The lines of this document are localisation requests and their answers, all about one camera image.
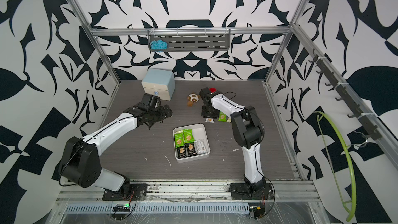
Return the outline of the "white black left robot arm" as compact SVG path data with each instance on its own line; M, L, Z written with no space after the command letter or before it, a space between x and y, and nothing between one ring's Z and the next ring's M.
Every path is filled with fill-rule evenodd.
M59 164L59 175L81 188L93 186L126 197L130 191L130 179L103 168L100 156L125 134L142 125L151 128L172 114L170 107L162 105L158 96L144 94L139 103L124 110L99 130L82 138L70 138L65 144Z

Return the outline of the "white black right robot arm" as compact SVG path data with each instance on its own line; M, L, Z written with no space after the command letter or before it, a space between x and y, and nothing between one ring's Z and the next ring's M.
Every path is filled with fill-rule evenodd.
M234 140L243 151L245 173L244 189L253 194L264 188L266 181L261 167L260 147L265 132L264 125L254 107L239 105L220 91L203 88L200 97L204 102L202 117L215 118L224 113L230 118Z

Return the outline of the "white cookie packet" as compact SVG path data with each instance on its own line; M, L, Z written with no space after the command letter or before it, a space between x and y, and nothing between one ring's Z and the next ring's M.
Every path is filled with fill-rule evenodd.
M214 123L214 120L212 118L206 118L205 122Z
M195 150L198 155L207 153L207 148L203 140L196 140L194 142Z

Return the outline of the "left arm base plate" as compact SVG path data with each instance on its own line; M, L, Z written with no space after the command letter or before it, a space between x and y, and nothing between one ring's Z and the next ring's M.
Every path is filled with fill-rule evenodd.
M106 189L104 191L103 201L127 201L131 197L142 200L147 194L148 184L145 183L130 183L129 186L124 185L119 191L111 191Z

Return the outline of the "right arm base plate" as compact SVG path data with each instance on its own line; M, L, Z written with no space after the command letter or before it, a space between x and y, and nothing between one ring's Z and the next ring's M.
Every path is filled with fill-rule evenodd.
M274 197L271 183L231 183L229 191L233 200L268 200Z

